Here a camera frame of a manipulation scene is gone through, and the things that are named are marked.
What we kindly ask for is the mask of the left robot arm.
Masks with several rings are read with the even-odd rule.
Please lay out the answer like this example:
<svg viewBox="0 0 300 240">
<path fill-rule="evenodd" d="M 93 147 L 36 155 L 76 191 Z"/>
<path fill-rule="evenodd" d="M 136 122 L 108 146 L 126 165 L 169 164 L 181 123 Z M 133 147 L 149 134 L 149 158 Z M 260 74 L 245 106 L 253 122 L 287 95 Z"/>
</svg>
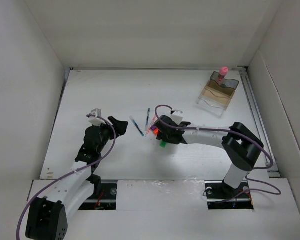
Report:
<svg viewBox="0 0 300 240">
<path fill-rule="evenodd" d="M 102 151 L 108 141 L 115 142 L 128 128 L 127 121 L 113 116 L 107 120 L 96 112 L 88 114 L 91 126 L 85 130 L 83 144 L 70 169 L 56 183 L 47 187 L 44 197 L 30 200 L 25 236 L 31 240 L 63 240 L 68 223 L 88 198 L 97 198 L 102 192 L 100 176 L 94 174 L 105 158 Z"/>
</svg>

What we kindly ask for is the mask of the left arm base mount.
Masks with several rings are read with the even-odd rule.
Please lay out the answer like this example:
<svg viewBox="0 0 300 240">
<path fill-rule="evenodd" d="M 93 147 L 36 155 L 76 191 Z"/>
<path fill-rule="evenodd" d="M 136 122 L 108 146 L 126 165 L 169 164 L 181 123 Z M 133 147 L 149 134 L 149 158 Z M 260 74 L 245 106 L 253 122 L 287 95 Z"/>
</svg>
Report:
<svg viewBox="0 0 300 240">
<path fill-rule="evenodd" d="M 117 205 L 118 182 L 103 181 L 99 195 L 89 197 L 80 207 L 81 211 L 113 211 Z"/>
</svg>

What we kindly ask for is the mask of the clear paperclip jar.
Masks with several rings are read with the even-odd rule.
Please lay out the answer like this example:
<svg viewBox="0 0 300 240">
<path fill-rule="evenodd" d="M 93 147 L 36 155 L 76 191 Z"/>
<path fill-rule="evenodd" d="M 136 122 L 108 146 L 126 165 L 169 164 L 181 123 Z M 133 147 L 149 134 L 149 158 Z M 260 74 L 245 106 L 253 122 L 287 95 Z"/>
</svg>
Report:
<svg viewBox="0 0 300 240">
<path fill-rule="evenodd" d="M 225 83 L 222 83 L 222 84 L 220 85 L 220 87 L 222 87 L 222 88 L 228 88 L 229 86 L 228 86 L 227 84 L 225 84 Z"/>
</svg>

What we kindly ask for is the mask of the dark blue pen refill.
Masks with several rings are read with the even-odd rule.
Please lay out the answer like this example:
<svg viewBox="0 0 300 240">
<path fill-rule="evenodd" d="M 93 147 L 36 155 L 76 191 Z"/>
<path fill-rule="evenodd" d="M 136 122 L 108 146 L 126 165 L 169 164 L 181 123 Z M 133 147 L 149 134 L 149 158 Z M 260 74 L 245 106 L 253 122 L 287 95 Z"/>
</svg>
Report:
<svg viewBox="0 0 300 240">
<path fill-rule="evenodd" d="M 149 126 L 149 118 L 150 118 L 150 112 L 151 112 L 151 108 L 149 107 L 147 109 L 147 115 L 146 115 L 146 121 L 145 121 L 145 131 L 148 130 L 148 126 Z"/>
</svg>

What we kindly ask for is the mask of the blue gel pen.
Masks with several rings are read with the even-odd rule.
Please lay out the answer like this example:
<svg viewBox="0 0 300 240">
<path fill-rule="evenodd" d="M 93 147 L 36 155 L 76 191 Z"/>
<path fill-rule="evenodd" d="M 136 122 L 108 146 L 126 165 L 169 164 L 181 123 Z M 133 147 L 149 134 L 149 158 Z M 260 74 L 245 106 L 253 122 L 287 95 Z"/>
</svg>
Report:
<svg viewBox="0 0 300 240">
<path fill-rule="evenodd" d="M 136 129 L 138 130 L 138 132 L 141 134 L 142 137 L 144 137 L 144 133 L 141 130 L 141 128 L 139 127 L 139 125 L 137 124 L 136 120 L 130 115 L 129 119 L 132 121 L 133 125 L 136 127 Z"/>
</svg>

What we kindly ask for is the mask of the pink capped marker tube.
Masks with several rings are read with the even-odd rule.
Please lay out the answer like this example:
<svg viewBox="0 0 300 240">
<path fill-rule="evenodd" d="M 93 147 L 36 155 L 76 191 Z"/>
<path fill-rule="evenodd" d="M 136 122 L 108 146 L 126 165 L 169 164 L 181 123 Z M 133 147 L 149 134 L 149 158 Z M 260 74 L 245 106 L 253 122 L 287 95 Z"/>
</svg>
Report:
<svg viewBox="0 0 300 240">
<path fill-rule="evenodd" d="M 222 84 L 224 78 L 228 74 L 228 71 L 229 71 L 229 69 L 226 66 L 220 68 L 219 73 L 218 73 L 218 77 L 217 77 L 217 82 L 218 82 L 219 85 Z"/>
</svg>

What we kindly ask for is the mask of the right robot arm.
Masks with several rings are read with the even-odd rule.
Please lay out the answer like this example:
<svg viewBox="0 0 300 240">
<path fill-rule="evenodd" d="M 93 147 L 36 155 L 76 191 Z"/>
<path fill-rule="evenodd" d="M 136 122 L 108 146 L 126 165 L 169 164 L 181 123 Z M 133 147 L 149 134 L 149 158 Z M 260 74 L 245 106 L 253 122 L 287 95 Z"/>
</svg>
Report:
<svg viewBox="0 0 300 240">
<path fill-rule="evenodd" d="M 264 149 L 264 144 L 244 124 L 235 122 L 228 129 L 206 128 L 182 121 L 177 124 L 169 116 L 162 115 L 154 126 L 156 139 L 173 145 L 201 144 L 225 150 L 231 166 L 221 184 L 227 197 L 239 192 L 240 184 L 250 173 Z"/>
</svg>

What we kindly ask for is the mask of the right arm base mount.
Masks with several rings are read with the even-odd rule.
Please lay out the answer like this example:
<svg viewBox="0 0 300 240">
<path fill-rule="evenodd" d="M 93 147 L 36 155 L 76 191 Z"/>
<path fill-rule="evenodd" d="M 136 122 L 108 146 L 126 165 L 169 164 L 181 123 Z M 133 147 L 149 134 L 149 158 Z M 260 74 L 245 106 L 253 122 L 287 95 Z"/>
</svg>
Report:
<svg viewBox="0 0 300 240">
<path fill-rule="evenodd" d="M 203 196 L 206 197 L 209 210 L 253 210 L 247 180 L 243 180 L 238 188 L 234 189 L 221 180 L 207 180 Z"/>
</svg>

